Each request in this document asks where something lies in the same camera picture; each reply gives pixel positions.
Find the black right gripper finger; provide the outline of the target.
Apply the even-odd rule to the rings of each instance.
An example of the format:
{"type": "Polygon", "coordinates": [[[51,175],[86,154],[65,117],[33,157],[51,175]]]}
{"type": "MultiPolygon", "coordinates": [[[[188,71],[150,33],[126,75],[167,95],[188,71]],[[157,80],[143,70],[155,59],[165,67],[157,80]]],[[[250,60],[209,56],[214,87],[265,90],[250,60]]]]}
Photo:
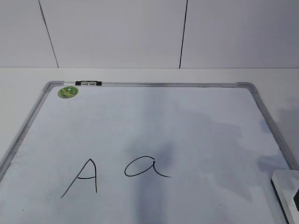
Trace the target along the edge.
{"type": "Polygon", "coordinates": [[[299,208],[299,189],[294,190],[294,192],[292,194],[290,208],[291,209],[299,208]]]}

